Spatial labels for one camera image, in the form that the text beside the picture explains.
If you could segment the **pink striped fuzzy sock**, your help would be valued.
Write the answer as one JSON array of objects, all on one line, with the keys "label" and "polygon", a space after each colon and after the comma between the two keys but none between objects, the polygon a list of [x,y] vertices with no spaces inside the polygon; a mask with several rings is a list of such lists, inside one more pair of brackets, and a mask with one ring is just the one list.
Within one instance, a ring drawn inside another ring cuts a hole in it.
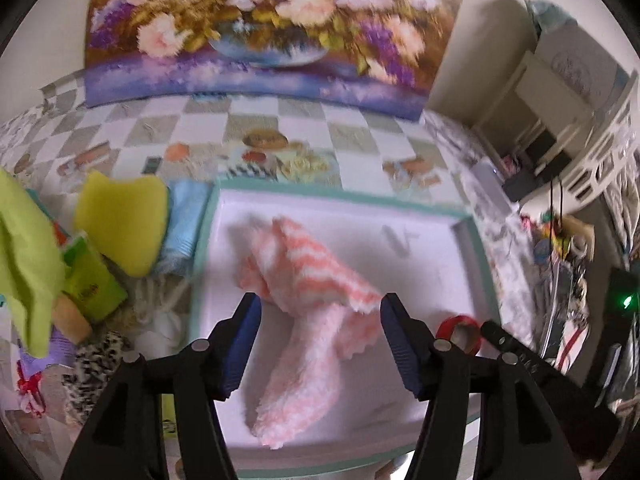
[{"label": "pink striped fuzzy sock", "polygon": [[381,336],[382,295],[291,218],[256,226],[247,241],[240,287],[293,321],[252,427],[261,445],[278,450],[332,410],[343,363]]}]

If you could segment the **leopard print scrunchie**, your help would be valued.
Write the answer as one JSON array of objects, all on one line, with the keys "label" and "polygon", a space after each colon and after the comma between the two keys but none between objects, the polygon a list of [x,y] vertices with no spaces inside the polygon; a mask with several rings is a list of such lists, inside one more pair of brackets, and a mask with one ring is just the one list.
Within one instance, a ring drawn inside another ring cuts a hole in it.
[{"label": "leopard print scrunchie", "polygon": [[130,349],[129,340],[112,330],[92,336],[76,349],[72,368],[62,375],[69,422],[82,426],[87,421],[122,356]]}]

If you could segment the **light blue cloth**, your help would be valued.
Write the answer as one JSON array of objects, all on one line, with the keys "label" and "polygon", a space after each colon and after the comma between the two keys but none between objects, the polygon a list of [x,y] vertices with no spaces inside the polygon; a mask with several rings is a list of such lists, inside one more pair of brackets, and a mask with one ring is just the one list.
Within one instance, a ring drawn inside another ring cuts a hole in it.
[{"label": "light blue cloth", "polygon": [[175,180],[168,183],[168,192],[168,223],[155,272],[187,276],[191,273],[212,184],[188,179]]}]

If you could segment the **green tissue pack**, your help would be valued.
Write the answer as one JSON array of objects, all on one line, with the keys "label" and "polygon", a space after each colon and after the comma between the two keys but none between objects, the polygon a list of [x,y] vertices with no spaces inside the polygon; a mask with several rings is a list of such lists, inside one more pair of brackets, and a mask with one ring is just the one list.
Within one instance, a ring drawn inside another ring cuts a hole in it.
[{"label": "green tissue pack", "polygon": [[126,289],[85,235],[69,240],[62,248],[62,256],[67,268],[63,292],[90,324],[102,323],[128,299]]}]

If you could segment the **yellow sponge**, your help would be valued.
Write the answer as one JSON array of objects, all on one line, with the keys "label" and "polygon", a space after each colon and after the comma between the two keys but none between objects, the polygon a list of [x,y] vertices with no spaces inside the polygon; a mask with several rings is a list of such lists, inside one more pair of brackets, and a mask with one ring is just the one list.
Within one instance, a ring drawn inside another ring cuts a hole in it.
[{"label": "yellow sponge", "polygon": [[160,178],[116,180],[88,173],[78,195],[74,229],[132,278],[150,274],[168,225],[168,188]]}]

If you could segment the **lime green cloth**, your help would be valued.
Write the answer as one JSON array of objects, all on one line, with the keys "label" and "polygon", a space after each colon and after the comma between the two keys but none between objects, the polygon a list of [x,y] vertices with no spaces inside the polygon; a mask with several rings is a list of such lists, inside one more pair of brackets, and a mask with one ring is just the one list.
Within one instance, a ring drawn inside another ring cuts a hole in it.
[{"label": "lime green cloth", "polygon": [[27,352],[49,353],[52,309],[65,264],[53,224],[8,172],[1,173],[1,296]]}]

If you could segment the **white teal-rimmed tray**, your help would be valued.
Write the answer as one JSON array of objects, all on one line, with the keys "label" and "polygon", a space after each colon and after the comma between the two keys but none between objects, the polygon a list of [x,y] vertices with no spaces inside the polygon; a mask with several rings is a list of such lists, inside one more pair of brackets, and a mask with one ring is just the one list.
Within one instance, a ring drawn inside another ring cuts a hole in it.
[{"label": "white teal-rimmed tray", "polygon": [[262,300],[240,388],[217,408],[245,478],[324,474],[414,447],[426,406],[383,335],[388,292],[431,330],[455,315],[499,316],[468,214],[329,188],[218,183],[194,272],[192,338],[246,292]]}]

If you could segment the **black electronic device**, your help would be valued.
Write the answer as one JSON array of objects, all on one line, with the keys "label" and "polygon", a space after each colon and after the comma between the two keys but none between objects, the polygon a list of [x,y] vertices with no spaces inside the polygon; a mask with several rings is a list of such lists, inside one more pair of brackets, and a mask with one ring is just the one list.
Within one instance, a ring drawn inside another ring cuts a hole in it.
[{"label": "black electronic device", "polygon": [[639,278],[612,266],[604,300],[602,330],[582,390],[595,406],[605,402],[620,368],[632,321],[639,312]]}]

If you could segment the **checkered patterned tablecloth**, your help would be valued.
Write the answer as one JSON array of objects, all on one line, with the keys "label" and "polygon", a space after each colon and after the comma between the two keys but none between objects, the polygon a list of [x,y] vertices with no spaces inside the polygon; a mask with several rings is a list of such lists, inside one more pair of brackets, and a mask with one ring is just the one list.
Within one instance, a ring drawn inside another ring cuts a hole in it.
[{"label": "checkered patterned tablecloth", "polygon": [[273,96],[165,96],[86,107],[70,75],[41,104],[1,126],[1,174],[32,191],[64,229],[91,171],[113,179],[251,177],[392,196],[472,212],[499,312],[534,338],[532,243],[503,217],[472,174],[485,156],[465,126],[427,112],[417,122],[356,108]]}]

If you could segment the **white shelf cabinet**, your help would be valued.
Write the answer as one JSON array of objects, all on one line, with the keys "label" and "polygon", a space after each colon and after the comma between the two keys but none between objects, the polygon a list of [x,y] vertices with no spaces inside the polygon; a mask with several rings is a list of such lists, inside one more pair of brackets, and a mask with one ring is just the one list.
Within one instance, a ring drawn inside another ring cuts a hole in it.
[{"label": "white shelf cabinet", "polygon": [[537,43],[474,128],[522,214],[575,212],[612,190],[639,153],[639,74],[570,14],[526,0]]}]

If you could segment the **floral painting canvas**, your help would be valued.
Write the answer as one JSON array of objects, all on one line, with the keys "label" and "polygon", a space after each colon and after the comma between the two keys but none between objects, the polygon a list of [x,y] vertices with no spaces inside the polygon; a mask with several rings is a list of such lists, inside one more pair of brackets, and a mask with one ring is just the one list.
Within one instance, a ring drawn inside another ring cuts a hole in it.
[{"label": "floral painting canvas", "polygon": [[86,102],[246,93],[415,120],[462,0],[90,0]]}]

